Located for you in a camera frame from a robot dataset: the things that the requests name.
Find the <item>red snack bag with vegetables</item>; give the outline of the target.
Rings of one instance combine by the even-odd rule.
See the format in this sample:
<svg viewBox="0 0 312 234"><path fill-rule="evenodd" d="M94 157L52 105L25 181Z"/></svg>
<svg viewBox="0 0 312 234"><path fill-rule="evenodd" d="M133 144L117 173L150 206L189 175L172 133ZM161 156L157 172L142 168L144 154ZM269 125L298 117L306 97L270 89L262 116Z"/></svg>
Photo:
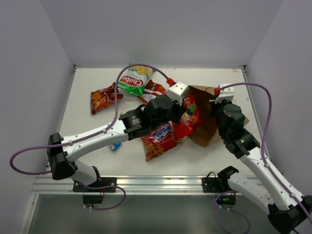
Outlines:
<svg viewBox="0 0 312 234"><path fill-rule="evenodd" d="M184 139L192 134L196 127L202 124L201 114L197 107L194 96L184 99L185 113L182 115L179 123L172 123L175 133L179 139Z"/></svg>

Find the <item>brown paper bag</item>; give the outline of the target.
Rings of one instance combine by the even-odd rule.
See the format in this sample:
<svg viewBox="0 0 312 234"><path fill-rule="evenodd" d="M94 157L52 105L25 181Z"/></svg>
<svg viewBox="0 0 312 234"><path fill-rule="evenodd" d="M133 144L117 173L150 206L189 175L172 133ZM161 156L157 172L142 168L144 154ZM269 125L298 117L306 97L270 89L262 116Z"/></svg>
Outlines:
<svg viewBox="0 0 312 234"><path fill-rule="evenodd" d="M210 100L215 99L214 87L191 85L188 95L194 96L202 118L202 124L197 126L189 136L195 144L208 147L220 140L225 144L231 144L232 141L248 137L249 133L245 128L248 120L233 100L224 106L221 122L217 126L215 119L211 116L210 109Z"/></svg>

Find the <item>red candy bag blue label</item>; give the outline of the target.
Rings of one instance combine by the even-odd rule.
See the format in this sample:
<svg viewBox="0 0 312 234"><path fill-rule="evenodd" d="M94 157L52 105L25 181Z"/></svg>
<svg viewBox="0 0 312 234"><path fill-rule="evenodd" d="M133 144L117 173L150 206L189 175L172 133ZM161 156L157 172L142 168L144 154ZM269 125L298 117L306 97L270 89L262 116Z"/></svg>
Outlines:
<svg viewBox="0 0 312 234"><path fill-rule="evenodd" d="M171 123L161 125L140 139L143 143L146 161L161 156L181 142Z"/></svg>

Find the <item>dark red white snack bag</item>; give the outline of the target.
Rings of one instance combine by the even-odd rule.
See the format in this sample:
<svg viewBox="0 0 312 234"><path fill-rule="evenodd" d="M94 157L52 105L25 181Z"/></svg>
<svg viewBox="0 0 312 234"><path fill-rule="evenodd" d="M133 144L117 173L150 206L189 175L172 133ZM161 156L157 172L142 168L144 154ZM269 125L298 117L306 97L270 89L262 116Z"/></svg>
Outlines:
<svg viewBox="0 0 312 234"><path fill-rule="evenodd" d="M160 95L166 95L167 90L158 83L153 82L150 80L144 90L143 90L143 95L142 97L138 97L144 104L148 104L148 102Z"/></svg>

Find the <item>green white Chuba snack bag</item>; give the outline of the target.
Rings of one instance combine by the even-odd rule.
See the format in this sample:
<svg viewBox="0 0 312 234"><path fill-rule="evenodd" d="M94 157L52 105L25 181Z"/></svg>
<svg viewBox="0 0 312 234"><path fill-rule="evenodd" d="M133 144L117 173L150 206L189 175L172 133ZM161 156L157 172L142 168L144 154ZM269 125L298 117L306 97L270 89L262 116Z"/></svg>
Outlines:
<svg viewBox="0 0 312 234"><path fill-rule="evenodd" d="M132 66L121 75L117 86L129 94L141 98L143 97L145 86L155 72L155 69L146 66Z"/></svg>

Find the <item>blue white candy bar wrapper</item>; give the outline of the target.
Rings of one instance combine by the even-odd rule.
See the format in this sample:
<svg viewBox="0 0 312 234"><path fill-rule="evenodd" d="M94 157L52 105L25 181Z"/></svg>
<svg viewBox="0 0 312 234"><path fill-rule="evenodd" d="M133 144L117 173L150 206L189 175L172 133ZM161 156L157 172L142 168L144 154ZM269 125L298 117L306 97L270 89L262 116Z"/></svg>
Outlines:
<svg viewBox="0 0 312 234"><path fill-rule="evenodd" d="M114 151L116 151L121 145L122 145L121 142L113 143L113 144L110 144L110 145L109 145L109 149L110 149L112 152L114 152Z"/></svg>

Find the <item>orange Doritos chip bag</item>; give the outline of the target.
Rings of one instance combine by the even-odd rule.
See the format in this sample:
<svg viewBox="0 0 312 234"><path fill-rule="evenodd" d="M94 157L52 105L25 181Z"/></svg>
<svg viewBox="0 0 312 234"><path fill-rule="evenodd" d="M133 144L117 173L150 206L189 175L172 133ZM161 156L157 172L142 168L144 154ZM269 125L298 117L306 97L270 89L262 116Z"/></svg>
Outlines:
<svg viewBox="0 0 312 234"><path fill-rule="evenodd" d="M115 86L113 82L109 87L90 93L91 115L95 115L115 103Z"/></svg>

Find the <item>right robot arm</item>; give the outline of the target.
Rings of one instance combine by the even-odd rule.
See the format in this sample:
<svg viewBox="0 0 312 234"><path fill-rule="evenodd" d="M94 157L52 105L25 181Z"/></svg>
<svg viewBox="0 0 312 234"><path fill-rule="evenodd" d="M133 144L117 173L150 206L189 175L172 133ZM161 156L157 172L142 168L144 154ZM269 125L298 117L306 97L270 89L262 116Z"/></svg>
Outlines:
<svg viewBox="0 0 312 234"><path fill-rule="evenodd" d="M281 234L288 234L306 220L312 212L311 195L303 195L277 170L259 142L244 128L245 116L231 101L210 102L218 133L226 149L245 164L261 182L248 180L234 167L221 171L217 179L222 191L241 193L268 216L272 226Z"/></svg>

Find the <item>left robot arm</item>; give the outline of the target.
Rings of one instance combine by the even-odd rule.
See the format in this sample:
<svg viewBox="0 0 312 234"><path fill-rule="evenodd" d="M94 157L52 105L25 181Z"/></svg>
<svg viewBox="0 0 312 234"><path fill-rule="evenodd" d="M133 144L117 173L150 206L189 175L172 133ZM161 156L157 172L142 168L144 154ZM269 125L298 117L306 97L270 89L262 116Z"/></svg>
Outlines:
<svg viewBox="0 0 312 234"><path fill-rule="evenodd" d="M54 180L71 178L94 192L101 187L95 166L88 166L80 157L113 143L126 142L147 136L159 126L179 122L185 113L183 103L160 95L133 110L118 116L115 122L75 136L54 133L49 137L48 160Z"/></svg>

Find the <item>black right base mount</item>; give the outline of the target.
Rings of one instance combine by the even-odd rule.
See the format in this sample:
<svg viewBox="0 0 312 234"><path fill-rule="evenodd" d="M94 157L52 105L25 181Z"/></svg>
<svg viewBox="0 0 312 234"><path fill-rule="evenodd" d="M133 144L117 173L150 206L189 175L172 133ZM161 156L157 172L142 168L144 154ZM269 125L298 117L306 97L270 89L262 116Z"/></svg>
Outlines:
<svg viewBox="0 0 312 234"><path fill-rule="evenodd" d="M228 179L232 174L238 172L236 169L226 168L219 173L209 172L207 176L201 178L202 190L204 193L214 193L215 197L223 192L231 191L228 184ZM216 203L224 208L231 209L236 204L236 194L227 193L220 196Z"/></svg>

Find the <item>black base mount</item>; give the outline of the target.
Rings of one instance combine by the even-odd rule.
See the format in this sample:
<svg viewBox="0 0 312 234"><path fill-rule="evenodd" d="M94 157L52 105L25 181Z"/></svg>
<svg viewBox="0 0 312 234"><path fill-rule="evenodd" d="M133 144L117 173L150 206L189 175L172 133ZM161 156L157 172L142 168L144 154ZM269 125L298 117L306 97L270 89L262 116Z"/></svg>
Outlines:
<svg viewBox="0 0 312 234"><path fill-rule="evenodd" d="M116 185L116 177L101 177L101 182L96 182L95 185L89 185L90 187L97 188L96 190L81 186L77 181L74 180L73 192L83 193L83 205L87 207L91 206L93 208L103 202L105 193L115 193Z"/></svg>
<svg viewBox="0 0 312 234"><path fill-rule="evenodd" d="M231 191L228 184L228 179L232 174L238 172L236 169L226 168L219 173L209 172L207 176L201 178L202 190L204 193L214 193L215 197L223 192ZM236 194L227 193L220 196L216 203L224 208L231 209L236 204Z"/></svg>

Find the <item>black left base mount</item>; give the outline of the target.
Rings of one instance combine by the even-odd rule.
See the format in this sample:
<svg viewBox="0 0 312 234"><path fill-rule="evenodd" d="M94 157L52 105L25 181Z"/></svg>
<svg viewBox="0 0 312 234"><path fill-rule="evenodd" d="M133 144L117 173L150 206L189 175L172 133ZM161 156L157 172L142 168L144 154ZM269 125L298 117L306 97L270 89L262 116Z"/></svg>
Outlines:
<svg viewBox="0 0 312 234"><path fill-rule="evenodd" d="M101 177L101 182L96 182L95 185L89 185L90 187L97 188L96 190L81 186L77 181L74 180L73 192L83 193L83 205L87 207L91 206L93 208L103 202L105 193L115 193L116 185L116 177Z"/></svg>

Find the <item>aluminium mounting rail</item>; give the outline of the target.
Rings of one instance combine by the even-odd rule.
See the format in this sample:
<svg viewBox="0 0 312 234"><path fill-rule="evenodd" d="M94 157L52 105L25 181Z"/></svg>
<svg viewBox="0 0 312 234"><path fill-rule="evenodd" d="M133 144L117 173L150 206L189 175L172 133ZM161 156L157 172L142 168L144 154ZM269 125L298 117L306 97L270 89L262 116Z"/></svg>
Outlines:
<svg viewBox="0 0 312 234"><path fill-rule="evenodd" d="M117 176L115 182L127 195L208 195L202 186L204 176ZM72 194L75 182L53 180L48 175L37 176L31 190L37 195Z"/></svg>

